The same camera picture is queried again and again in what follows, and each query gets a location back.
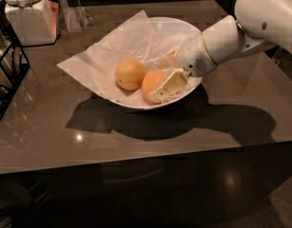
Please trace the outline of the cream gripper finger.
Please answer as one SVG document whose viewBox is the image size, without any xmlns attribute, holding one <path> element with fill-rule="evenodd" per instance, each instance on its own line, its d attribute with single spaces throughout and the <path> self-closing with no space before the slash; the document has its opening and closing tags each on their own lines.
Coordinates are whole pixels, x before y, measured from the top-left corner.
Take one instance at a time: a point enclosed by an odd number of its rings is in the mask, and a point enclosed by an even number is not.
<svg viewBox="0 0 292 228">
<path fill-rule="evenodd" d="M 161 103 L 164 99 L 175 95 L 185 88 L 189 75 L 181 68 L 170 68 L 163 79 L 148 93 L 154 103 Z"/>
<path fill-rule="evenodd" d="M 168 52 L 166 55 L 164 55 L 162 58 L 160 58 L 156 62 L 156 67 L 160 69 L 166 69 L 166 68 L 177 68 L 179 65 L 176 60 L 178 49 L 172 49 L 170 52 Z"/>
</svg>

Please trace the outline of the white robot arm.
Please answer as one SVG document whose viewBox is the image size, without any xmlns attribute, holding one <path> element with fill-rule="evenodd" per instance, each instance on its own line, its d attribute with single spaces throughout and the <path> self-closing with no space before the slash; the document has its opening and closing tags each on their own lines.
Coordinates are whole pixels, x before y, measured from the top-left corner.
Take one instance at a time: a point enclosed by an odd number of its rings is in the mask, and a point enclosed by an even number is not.
<svg viewBox="0 0 292 228">
<path fill-rule="evenodd" d="M 230 59 L 272 46 L 292 55 L 292 0 L 237 0 L 234 12 L 156 61 L 166 73 L 148 93 L 153 102 L 167 101 L 190 79 L 204 77 Z"/>
</svg>

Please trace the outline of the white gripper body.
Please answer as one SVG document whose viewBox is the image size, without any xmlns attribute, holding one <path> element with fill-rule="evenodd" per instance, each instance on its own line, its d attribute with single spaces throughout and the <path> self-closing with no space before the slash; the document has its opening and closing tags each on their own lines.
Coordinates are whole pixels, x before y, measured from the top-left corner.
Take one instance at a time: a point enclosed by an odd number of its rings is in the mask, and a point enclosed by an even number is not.
<svg viewBox="0 0 292 228">
<path fill-rule="evenodd" d="M 217 68 L 210 57 L 202 35 L 194 36 L 178 49 L 176 61 L 190 77 L 204 77 Z"/>
</svg>

